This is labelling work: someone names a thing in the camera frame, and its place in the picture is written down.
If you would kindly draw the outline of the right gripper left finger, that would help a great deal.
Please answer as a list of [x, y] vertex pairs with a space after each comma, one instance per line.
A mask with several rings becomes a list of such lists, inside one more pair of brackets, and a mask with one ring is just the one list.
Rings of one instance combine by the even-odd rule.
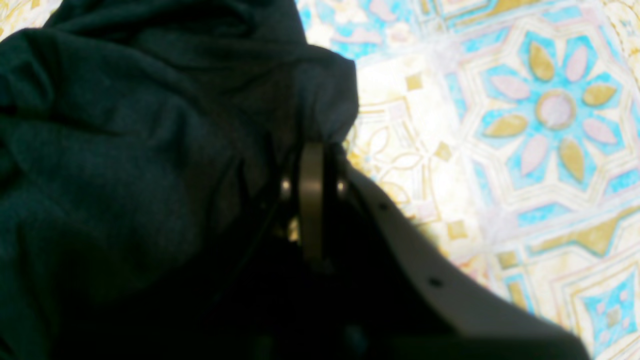
[[325, 149], [320, 142], [307, 142], [293, 155], [279, 182], [279, 198], [290, 207], [296, 223], [302, 259], [316, 272], [323, 272], [323, 203]]

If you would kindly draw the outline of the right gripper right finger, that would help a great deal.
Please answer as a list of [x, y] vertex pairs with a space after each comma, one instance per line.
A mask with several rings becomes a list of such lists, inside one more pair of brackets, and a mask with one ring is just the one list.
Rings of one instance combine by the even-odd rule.
[[325, 155], [325, 256], [367, 360], [587, 360], [575, 335], [478, 285], [342, 150]]

